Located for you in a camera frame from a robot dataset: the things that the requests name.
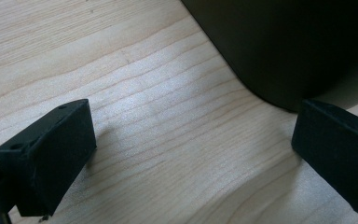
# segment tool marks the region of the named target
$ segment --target wood grain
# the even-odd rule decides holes
[[[0,1],[0,144],[80,98],[98,151],[46,223],[358,223],[178,0]]]

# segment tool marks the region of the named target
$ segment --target wooden table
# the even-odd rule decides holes
[[[80,98],[98,151],[47,223],[358,223],[179,0],[0,1],[0,144]]]

